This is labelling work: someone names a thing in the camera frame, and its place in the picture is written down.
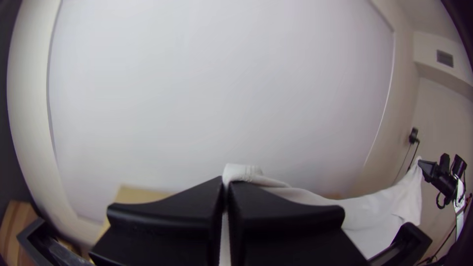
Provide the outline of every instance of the white towel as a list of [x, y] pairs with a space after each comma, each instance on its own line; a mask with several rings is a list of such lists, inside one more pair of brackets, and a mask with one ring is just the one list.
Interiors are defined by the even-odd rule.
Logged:
[[[422, 170], [417, 166], [419, 159], [416, 158], [414, 166], [396, 185], [370, 195], [343, 200], [326, 199], [304, 189], [292, 188], [284, 182], [263, 176], [263, 171], [257, 166], [227, 164], [222, 178], [226, 187], [232, 181], [245, 181], [293, 202], [343, 207], [345, 220], [342, 229], [369, 259], [391, 244], [402, 224], [420, 224]], [[227, 237], [222, 238], [221, 245], [228, 245], [228, 232], [224, 230], [228, 230], [228, 225], [222, 225], [222, 236]], [[230, 265], [229, 258], [228, 246], [221, 248], [220, 265]]]

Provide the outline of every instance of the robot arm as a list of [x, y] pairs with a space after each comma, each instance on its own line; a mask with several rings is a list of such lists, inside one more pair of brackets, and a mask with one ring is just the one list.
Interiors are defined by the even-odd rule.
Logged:
[[[437, 206], [443, 209], [451, 201], [453, 202], [457, 223], [456, 239], [458, 239], [463, 228], [463, 209], [465, 208], [465, 184], [461, 177], [467, 168], [467, 164], [460, 156], [455, 155], [453, 164], [449, 168], [450, 156], [446, 153], [440, 157], [439, 165], [437, 162], [424, 160], [419, 160], [417, 164], [422, 169], [425, 181], [431, 183], [440, 191], [437, 196]], [[445, 196], [443, 205], [439, 204], [440, 194]]]

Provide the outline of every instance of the ceiling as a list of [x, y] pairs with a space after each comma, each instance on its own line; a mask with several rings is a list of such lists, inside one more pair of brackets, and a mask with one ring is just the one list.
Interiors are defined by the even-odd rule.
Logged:
[[440, 0], [398, 0], [415, 31], [461, 43], [457, 29]]

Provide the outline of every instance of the white trim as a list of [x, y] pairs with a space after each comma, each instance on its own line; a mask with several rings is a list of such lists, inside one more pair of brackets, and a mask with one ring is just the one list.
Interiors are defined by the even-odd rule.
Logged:
[[61, 184], [49, 128], [48, 62], [61, 0], [23, 0], [10, 44], [7, 103], [18, 162], [43, 214], [64, 235], [92, 245], [100, 224], [73, 211]]

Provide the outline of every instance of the air vent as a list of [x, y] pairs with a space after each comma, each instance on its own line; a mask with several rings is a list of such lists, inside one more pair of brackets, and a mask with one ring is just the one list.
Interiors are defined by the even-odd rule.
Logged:
[[437, 62], [453, 67], [453, 55], [437, 50]]

